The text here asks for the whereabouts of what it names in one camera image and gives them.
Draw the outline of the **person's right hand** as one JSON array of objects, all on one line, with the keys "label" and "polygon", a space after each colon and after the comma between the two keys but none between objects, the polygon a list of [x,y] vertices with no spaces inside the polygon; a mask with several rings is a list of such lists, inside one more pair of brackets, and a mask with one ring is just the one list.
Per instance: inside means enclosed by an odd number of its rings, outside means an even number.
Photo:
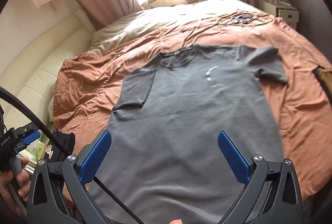
[{"label": "person's right hand", "polygon": [[181,219],[174,219],[169,224],[183,224],[183,221]]}]

